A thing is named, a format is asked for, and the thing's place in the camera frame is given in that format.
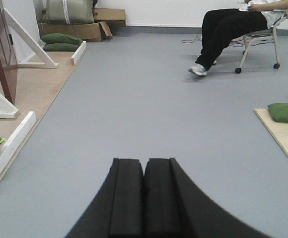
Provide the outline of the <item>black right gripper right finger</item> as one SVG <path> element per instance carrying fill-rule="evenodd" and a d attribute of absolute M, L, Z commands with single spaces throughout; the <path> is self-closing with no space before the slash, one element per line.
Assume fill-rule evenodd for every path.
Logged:
<path fill-rule="evenodd" d="M 146 238 L 268 237 L 209 198 L 174 158 L 148 161 L 144 190 Z"/>

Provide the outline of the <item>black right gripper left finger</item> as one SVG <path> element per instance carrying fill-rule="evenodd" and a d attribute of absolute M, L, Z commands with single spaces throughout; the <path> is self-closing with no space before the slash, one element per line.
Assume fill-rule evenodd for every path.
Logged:
<path fill-rule="evenodd" d="M 113 159 L 92 202 L 68 238 L 140 238 L 143 235 L 143 170 L 137 159 Z"/>

